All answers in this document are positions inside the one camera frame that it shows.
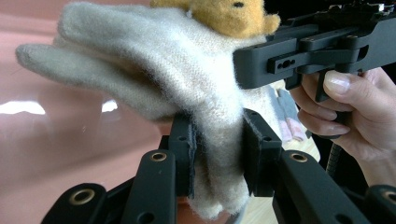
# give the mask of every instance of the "black mechanical arm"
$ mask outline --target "black mechanical arm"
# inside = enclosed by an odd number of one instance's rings
[[[233,55],[243,89],[329,69],[360,73],[396,62],[393,5],[333,7],[285,22],[266,43]],[[317,101],[327,99],[319,85]],[[67,190],[43,223],[176,223],[177,197],[193,197],[193,162],[202,153],[190,117],[178,114],[159,149],[143,156],[134,178],[106,191],[97,184]],[[396,223],[396,188],[374,186],[364,197],[346,193],[310,155],[284,150],[256,112],[245,110],[243,163],[249,192],[273,197],[279,223]]]

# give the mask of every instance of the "person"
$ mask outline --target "person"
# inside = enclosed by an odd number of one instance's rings
[[[323,88],[331,99],[315,102],[318,75],[303,77],[290,91],[301,108],[301,123],[318,135],[338,135],[332,141],[361,167],[369,186],[396,186],[396,86],[382,68],[361,76],[329,71]],[[345,124],[334,122],[336,111],[349,112]]]

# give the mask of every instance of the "brown plush toy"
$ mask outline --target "brown plush toy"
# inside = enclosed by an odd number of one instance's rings
[[[248,38],[270,35],[280,24],[277,15],[267,15],[263,0],[151,0],[152,7],[179,7],[222,35]]]

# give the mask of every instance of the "glove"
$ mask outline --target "glove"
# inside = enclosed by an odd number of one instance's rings
[[[106,91],[147,119],[190,113],[206,148],[195,163],[192,209],[215,218],[246,204],[240,164],[244,104],[260,105],[267,122],[278,124],[271,103],[257,98],[270,87],[238,88],[233,52],[263,43],[265,36],[219,35],[177,8],[90,3],[66,6],[58,32],[51,46],[19,46],[19,63],[67,85]]]

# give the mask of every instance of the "human hand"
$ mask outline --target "human hand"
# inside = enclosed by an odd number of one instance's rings
[[[305,75],[302,86],[290,91],[301,108],[300,121],[312,133],[341,134],[334,143],[357,160],[369,184],[396,184],[396,87],[392,80],[381,68],[361,76],[330,71],[323,87],[332,99],[322,103],[314,101],[317,85],[318,75]],[[332,121],[335,111],[350,112],[345,124]],[[385,175],[379,177],[384,167]]]
[[[192,114],[206,153],[196,162],[194,210],[235,213],[248,188],[241,168],[242,92],[233,73],[236,49],[265,36],[234,39],[177,8],[99,6],[64,9],[53,46],[25,45],[19,62],[51,79],[111,93],[148,119]]]

